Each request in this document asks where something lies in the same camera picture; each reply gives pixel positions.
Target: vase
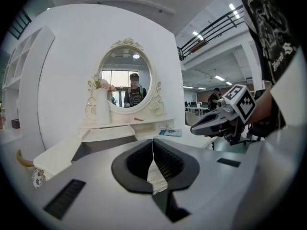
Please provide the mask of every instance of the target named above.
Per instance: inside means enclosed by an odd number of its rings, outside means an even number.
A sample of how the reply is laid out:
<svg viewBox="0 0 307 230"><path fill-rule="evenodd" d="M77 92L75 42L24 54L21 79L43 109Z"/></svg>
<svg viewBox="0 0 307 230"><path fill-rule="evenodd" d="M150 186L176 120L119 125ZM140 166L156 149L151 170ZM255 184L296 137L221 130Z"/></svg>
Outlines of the vase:
<svg viewBox="0 0 307 230"><path fill-rule="evenodd" d="M109 101L107 100L107 89L96 89L96 98L96 121L99 125L109 124L111 120Z"/></svg>

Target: black t-shirt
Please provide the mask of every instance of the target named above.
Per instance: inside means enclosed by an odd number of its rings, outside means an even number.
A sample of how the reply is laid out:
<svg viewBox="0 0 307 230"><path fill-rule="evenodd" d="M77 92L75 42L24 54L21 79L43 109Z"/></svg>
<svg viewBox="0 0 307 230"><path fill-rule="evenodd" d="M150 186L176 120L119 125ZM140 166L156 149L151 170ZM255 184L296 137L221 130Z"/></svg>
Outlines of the black t-shirt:
<svg viewBox="0 0 307 230"><path fill-rule="evenodd" d="M260 58L262 80L274 85L293 59L299 41L275 0L242 2L245 21ZM276 127L283 127L285 122L274 100L271 113L271 121L276 123Z"/></svg>
<svg viewBox="0 0 307 230"><path fill-rule="evenodd" d="M219 97L215 94L212 93L212 95L210 95L210 101L211 101L211 109L215 109L217 106L217 103L214 103L213 100L219 100Z"/></svg>
<svg viewBox="0 0 307 230"><path fill-rule="evenodd" d="M143 89L143 97L142 97L140 87L136 89L131 88L130 98L129 98L128 90L126 90L124 103L129 103L130 107L136 106L145 98L146 94L147 93L145 89Z"/></svg>

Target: small red object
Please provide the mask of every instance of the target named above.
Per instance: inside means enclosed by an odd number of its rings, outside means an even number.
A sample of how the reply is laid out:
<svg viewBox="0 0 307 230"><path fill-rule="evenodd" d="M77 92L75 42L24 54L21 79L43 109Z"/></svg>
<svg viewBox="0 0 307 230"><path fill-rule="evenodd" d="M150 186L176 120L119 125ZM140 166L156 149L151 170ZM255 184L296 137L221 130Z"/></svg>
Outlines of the small red object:
<svg viewBox="0 0 307 230"><path fill-rule="evenodd" d="M138 120L138 121L144 121L143 119L139 119L139 118L134 118L134 120Z"/></svg>

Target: oval mirror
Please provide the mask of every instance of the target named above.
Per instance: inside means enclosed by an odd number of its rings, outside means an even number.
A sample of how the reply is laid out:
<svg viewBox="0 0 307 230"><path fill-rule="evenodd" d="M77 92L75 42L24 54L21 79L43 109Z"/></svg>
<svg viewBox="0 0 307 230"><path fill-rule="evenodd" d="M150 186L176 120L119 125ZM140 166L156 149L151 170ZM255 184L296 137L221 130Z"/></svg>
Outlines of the oval mirror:
<svg viewBox="0 0 307 230"><path fill-rule="evenodd" d="M130 108L140 104L151 84L149 67L144 58L131 48L112 51L101 68L102 78L115 86L111 100L113 105Z"/></svg>

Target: railing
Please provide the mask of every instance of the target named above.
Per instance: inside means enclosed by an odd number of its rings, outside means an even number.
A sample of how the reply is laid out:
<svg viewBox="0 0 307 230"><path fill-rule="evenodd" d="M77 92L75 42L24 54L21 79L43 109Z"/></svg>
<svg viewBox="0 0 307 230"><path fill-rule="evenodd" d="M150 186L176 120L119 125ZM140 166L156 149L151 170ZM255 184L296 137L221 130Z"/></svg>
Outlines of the railing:
<svg viewBox="0 0 307 230"><path fill-rule="evenodd" d="M8 31L18 40L30 22L30 17L27 15L24 9L21 9L11 23Z"/></svg>
<svg viewBox="0 0 307 230"><path fill-rule="evenodd" d="M240 18L236 18L234 15L234 11L237 11L237 14ZM177 47L179 59L184 60L190 54L196 52L206 44L208 44L211 40L220 37L223 33L227 32L231 28L237 27L238 25L244 22L244 9L243 5L237 7L235 10L224 14L222 17L217 19L216 21L210 23L205 29L199 32L198 35L194 36L191 40L189 40L184 46Z"/></svg>

